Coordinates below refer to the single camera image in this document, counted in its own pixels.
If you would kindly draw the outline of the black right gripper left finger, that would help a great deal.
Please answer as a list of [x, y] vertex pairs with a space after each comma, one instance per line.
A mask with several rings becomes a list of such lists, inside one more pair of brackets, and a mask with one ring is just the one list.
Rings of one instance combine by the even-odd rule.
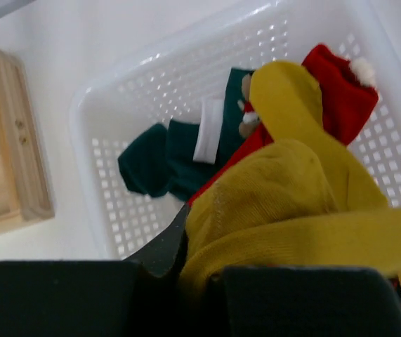
[[189, 210], [124, 260], [0, 261], [0, 336], [180, 336]]

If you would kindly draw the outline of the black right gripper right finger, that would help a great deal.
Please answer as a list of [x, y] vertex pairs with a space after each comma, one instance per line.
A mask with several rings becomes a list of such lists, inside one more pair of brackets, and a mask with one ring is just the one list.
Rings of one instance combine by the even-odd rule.
[[401, 336], [400, 300], [374, 270], [227, 267], [206, 297], [208, 336]]

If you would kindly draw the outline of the mustard yellow sock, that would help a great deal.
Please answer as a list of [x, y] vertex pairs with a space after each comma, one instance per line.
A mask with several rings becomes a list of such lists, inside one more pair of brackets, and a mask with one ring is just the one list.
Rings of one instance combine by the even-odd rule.
[[324, 130], [320, 85], [304, 66], [274, 61], [257, 69], [249, 100], [274, 141], [295, 139], [317, 155], [342, 211], [388, 207], [366, 168]]
[[401, 272], [401, 209], [342, 211], [317, 155], [280, 140], [229, 168], [187, 217], [180, 290], [199, 298], [232, 265], [369, 267]]

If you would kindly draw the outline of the white plastic basket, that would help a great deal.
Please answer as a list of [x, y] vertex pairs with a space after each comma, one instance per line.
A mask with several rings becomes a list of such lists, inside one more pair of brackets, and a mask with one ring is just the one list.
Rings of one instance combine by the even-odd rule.
[[155, 238], [181, 202], [129, 192], [118, 158], [155, 124], [184, 178], [198, 184], [239, 147], [242, 77], [276, 60], [301, 62], [318, 44], [356, 62], [378, 102], [350, 151], [392, 207], [401, 207], [401, 1], [243, 1], [128, 57], [81, 89], [70, 131], [101, 258], [121, 260]]

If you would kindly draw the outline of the wooden hanger stand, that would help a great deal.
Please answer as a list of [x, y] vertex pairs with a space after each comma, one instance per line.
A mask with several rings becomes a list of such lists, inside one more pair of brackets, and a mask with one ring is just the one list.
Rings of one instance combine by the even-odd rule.
[[53, 216], [25, 72], [0, 50], [0, 234]]

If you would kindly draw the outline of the green christmas sock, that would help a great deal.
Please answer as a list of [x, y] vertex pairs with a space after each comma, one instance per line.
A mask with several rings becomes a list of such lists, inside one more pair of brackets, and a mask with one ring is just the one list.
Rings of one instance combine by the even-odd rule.
[[228, 162], [251, 134], [246, 118], [251, 70], [230, 70], [223, 99], [205, 98], [198, 124], [172, 119], [154, 124], [118, 158], [128, 191], [152, 198], [172, 194], [187, 202]]

